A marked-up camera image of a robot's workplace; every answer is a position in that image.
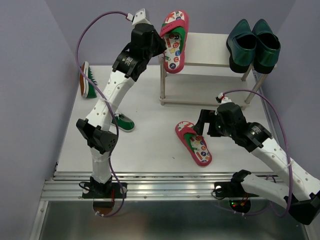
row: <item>red flip-flop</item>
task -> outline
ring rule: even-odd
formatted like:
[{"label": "red flip-flop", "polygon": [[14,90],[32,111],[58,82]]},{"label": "red flip-flop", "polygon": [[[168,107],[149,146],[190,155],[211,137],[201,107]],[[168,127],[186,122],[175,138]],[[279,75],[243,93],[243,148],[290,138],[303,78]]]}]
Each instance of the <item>red flip-flop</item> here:
[{"label": "red flip-flop", "polygon": [[171,12],[160,31],[165,40],[164,69],[170,74],[179,73],[185,66],[185,47],[189,31],[189,17],[185,11]]},{"label": "red flip-flop", "polygon": [[175,126],[175,133],[188,149],[195,163],[206,167],[211,163],[212,156],[207,149],[204,137],[198,135],[193,126],[194,124],[189,121],[181,121]]}]

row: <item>green sneaker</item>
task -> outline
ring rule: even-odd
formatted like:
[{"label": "green sneaker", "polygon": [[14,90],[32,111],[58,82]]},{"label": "green sneaker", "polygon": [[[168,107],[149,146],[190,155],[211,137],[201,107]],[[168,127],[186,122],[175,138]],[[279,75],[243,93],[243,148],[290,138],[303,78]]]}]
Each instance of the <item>green sneaker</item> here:
[{"label": "green sneaker", "polygon": [[[91,80],[95,85],[98,85],[94,75],[91,71],[91,68],[89,67],[89,63],[85,61],[81,67],[84,74]],[[94,99],[97,97],[95,88],[82,76],[80,73],[79,75],[79,82],[80,82],[80,91],[81,96],[85,99]]]},{"label": "green sneaker", "polygon": [[269,74],[279,59],[279,39],[264,19],[254,25],[252,32],[257,37],[253,67],[260,74]]},{"label": "green sneaker", "polygon": [[256,41],[248,21],[240,20],[226,40],[230,52],[229,65],[233,72],[243,74],[248,70],[255,57]]},{"label": "green sneaker", "polygon": [[116,122],[118,123],[119,129],[125,131],[125,132],[131,132],[135,128],[135,123],[132,121],[129,117],[124,115],[121,112],[116,112],[115,113],[115,119]]}]

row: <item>lavender wall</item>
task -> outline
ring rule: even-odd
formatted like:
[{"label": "lavender wall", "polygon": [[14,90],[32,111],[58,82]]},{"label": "lavender wall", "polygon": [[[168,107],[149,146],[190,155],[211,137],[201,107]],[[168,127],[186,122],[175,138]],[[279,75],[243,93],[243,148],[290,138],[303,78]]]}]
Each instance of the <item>lavender wall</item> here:
[{"label": "lavender wall", "polygon": [[0,239],[29,239],[77,89],[73,54],[44,0],[0,3]]},{"label": "lavender wall", "polygon": [[[292,157],[320,179],[320,1],[297,0],[278,32],[278,68],[263,84],[283,121]],[[314,222],[320,237],[320,216]]]},{"label": "lavender wall", "polygon": [[[66,41],[74,52],[83,29],[98,15],[119,10],[134,14],[141,8],[149,11],[157,30],[173,10],[189,15],[189,31],[229,34],[237,22],[247,19],[253,28],[260,18],[266,19],[277,33],[295,0],[46,0]],[[130,41],[132,26],[121,15],[99,20],[81,44],[80,58],[90,64],[113,64]]]}]

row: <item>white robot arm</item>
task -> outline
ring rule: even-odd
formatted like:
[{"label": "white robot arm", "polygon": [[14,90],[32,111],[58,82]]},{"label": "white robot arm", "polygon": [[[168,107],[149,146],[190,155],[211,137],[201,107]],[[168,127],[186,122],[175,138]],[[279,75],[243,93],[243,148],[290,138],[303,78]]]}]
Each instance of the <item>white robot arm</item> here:
[{"label": "white robot arm", "polygon": [[[162,54],[166,47],[155,27],[147,19],[143,8],[134,16],[126,17],[132,21],[131,42],[128,43],[112,66],[112,72],[103,94],[108,100],[112,112],[116,112],[128,90],[146,70],[152,57]],[[86,118],[79,119],[76,127],[87,140],[92,155],[92,175],[90,186],[93,192],[104,196],[110,191],[112,174],[109,157],[118,141],[118,136],[109,131],[112,122],[111,113],[103,98],[100,98]]]},{"label": "white robot arm", "polygon": [[[228,97],[220,94],[216,111],[201,110],[199,120],[194,126],[202,135],[204,124],[209,123],[208,135],[211,137],[230,137],[236,144],[268,165],[284,184],[274,183],[257,177],[251,172],[236,172],[231,181],[215,185],[217,198],[241,198],[253,194],[268,199],[286,208],[289,193],[289,168],[287,155],[261,124],[247,122],[241,108]],[[289,213],[300,223],[308,225],[320,212],[320,180],[310,175],[292,158],[292,201]]]}]

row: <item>teal leather shoe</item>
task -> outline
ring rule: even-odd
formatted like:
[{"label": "teal leather shoe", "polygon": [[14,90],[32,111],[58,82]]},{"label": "teal leather shoe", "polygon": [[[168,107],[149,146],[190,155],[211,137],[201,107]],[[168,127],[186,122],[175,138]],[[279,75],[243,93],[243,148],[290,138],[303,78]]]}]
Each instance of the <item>teal leather shoe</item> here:
[{"label": "teal leather shoe", "polygon": [[257,38],[253,67],[258,73],[269,74],[279,59],[279,39],[264,19],[260,19],[254,25],[252,32]]},{"label": "teal leather shoe", "polygon": [[255,58],[256,36],[246,19],[240,20],[229,34],[226,47],[230,52],[229,64],[235,73],[245,73]]}]

